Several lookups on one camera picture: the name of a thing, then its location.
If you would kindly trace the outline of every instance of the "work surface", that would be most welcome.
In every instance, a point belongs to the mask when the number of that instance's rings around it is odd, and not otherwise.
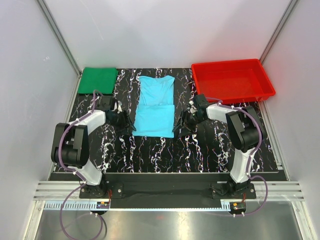
[[[248,212],[257,209],[250,202]],[[100,229],[98,219],[85,211],[63,212],[67,232],[75,239],[92,239]],[[289,202],[267,202],[258,213],[245,217],[226,212],[109,211],[102,215],[99,240],[302,240],[293,207]],[[66,239],[59,211],[43,211],[36,240]]]
[[[175,123],[188,102],[196,94],[189,68],[119,69],[113,96],[122,102],[132,122],[139,102],[139,76],[162,78],[170,75],[174,81]],[[70,121],[91,109],[91,95],[77,95]],[[257,102],[251,105],[263,119]],[[89,136],[90,160],[104,173],[216,173],[232,167],[235,149],[228,137],[227,125],[207,120],[198,125],[196,134],[180,138],[117,135],[105,124]],[[267,138],[255,154],[252,172],[277,172],[275,157]]]

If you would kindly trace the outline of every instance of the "wall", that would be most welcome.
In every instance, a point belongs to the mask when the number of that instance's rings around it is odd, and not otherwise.
[[[320,236],[320,2],[300,1],[264,67],[277,91],[267,108],[291,180],[299,181]]]
[[[289,0],[45,0],[81,68],[260,58]]]
[[[22,239],[76,74],[35,0],[0,1],[1,239]]]

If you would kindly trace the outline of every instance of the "black mounting plate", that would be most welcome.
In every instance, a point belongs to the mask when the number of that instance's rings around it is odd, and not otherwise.
[[[111,199],[121,199],[124,192],[124,185],[121,182],[107,182],[107,192],[111,190]],[[93,191],[89,191],[87,186],[84,186],[80,190],[80,199],[107,199],[108,193],[105,195],[97,195]]]
[[[224,183],[212,183],[211,187],[213,189],[221,189],[221,187],[223,186]],[[255,185],[253,183],[249,184],[249,187],[247,189],[245,189],[243,192],[241,193],[237,193],[235,195],[220,195],[215,191],[212,191],[212,198],[213,199],[243,199],[244,198],[244,193],[245,193],[245,198],[246,199],[256,199],[257,195],[256,195],[256,190],[255,190]]]

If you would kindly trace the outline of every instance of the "metal floor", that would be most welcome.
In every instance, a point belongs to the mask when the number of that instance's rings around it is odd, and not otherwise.
[[[259,205],[248,202],[247,212]],[[99,231],[100,221],[84,216],[85,211],[64,211],[63,223],[76,239],[87,240]],[[109,211],[103,215],[98,240],[301,240],[290,202],[267,202],[258,213],[245,217],[225,217],[226,212]],[[64,240],[59,211],[44,210],[36,240]]]

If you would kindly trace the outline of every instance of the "black marble-patterned mat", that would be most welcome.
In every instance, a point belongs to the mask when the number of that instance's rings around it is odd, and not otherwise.
[[[119,69],[113,96],[122,102],[132,122],[139,102],[139,76],[175,77],[175,122],[196,93],[189,68]],[[77,95],[70,121],[91,109],[92,95]],[[262,120],[257,102],[252,105]],[[198,125],[196,134],[181,138],[116,135],[112,126],[104,125],[90,136],[90,160],[104,173],[214,173],[232,167],[235,149],[228,137],[227,125],[207,120]],[[272,148],[267,138],[255,154],[253,172],[277,172]]]

